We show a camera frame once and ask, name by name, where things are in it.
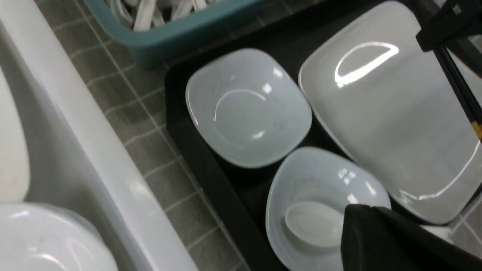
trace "tiled floor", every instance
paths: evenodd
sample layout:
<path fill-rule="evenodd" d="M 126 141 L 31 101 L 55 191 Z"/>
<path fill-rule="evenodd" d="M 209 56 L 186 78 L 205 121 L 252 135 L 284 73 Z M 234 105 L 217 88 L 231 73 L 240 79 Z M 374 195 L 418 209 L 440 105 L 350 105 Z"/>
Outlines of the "tiled floor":
<path fill-rule="evenodd" d="M 35 0 L 106 118 L 159 200 L 200 271 L 248 267 L 169 137 L 164 75 L 175 61 L 139 69 L 97 24 L 83 0 Z M 210 47 L 245 35 L 319 0 L 267 0 L 256 20 Z M 482 49 L 482 39 L 476 41 Z M 482 256 L 482 198 L 453 227 L 455 243 Z"/>

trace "black tray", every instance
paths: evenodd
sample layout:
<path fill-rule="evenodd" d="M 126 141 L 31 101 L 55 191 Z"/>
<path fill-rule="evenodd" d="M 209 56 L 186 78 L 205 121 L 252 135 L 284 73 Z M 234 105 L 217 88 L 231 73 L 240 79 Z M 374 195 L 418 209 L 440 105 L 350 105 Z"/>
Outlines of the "black tray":
<path fill-rule="evenodd" d="M 419 22 L 438 9 L 431 0 L 399 1 L 416 14 Z M 191 121 L 185 100 L 187 81 L 207 63 L 246 47 L 265 51 L 296 79 L 301 65 L 318 47 L 382 2 L 384 0 L 326 0 L 244 38 L 195 56 L 176 65 L 166 75 L 167 130 L 253 271 L 287 270 L 272 252 L 265 231 L 268 191 L 282 160 L 254 170 L 223 160 L 204 142 Z M 471 43 L 463 40 L 450 46 L 462 61 L 482 75 L 482 56 Z M 453 69 L 450 64 L 442 67 L 446 72 Z M 300 146 L 316 146 L 349 159 L 315 116 Z M 393 200 L 392 209 L 423 223 Z"/>

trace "teal plastic basket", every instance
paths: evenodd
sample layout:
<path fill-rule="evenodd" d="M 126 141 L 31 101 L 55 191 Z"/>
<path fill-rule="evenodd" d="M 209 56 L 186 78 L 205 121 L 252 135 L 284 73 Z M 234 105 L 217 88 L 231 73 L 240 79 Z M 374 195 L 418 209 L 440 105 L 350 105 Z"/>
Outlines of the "teal plastic basket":
<path fill-rule="evenodd" d="M 263 0 L 223 0 L 209 8 L 145 32 L 123 26 L 103 0 L 84 0 L 104 31 L 127 46 L 137 65 L 152 68 L 193 50 L 229 28 L 252 19 Z"/>

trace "white plate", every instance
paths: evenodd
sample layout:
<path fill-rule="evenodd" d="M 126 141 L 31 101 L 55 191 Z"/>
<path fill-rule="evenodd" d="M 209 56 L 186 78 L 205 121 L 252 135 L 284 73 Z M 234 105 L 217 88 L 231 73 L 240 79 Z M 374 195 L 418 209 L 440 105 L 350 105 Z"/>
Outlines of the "white plate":
<path fill-rule="evenodd" d="M 266 207 L 269 243 L 291 271 L 343 270 L 340 246 L 309 246 L 287 229 L 286 211 L 301 202 L 322 203 L 342 214 L 350 203 L 391 208 L 383 186 L 354 163 L 318 148 L 295 150 L 278 169 Z"/>
<path fill-rule="evenodd" d="M 380 4 L 315 51 L 298 79 L 345 153 L 407 210 L 442 224 L 480 185 L 482 152 L 434 53 L 418 46 L 419 30 L 407 7 Z M 482 97 L 482 80 L 453 58 Z"/>
<path fill-rule="evenodd" d="M 0 203 L 21 202 L 30 186 L 24 130 L 0 68 Z"/>
<path fill-rule="evenodd" d="M 117 271 L 110 251 L 76 221 L 34 204 L 0 205 L 0 270 Z"/>
<path fill-rule="evenodd" d="M 283 158 L 311 126 L 311 109 L 296 83 L 255 49 L 227 54 L 194 73 L 186 103 L 206 143 L 245 168 Z"/>

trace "white spoon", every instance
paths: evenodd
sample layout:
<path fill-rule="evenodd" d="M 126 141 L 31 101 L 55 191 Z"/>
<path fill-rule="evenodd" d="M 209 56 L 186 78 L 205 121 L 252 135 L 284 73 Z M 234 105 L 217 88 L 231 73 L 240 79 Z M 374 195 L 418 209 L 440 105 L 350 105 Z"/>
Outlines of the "white spoon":
<path fill-rule="evenodd" d="M 293 204 L 284 216 L 288 229 L 297 238 L 318 247 L 341 244 L 343 219 L 340 212 L 317 202 Z"/>

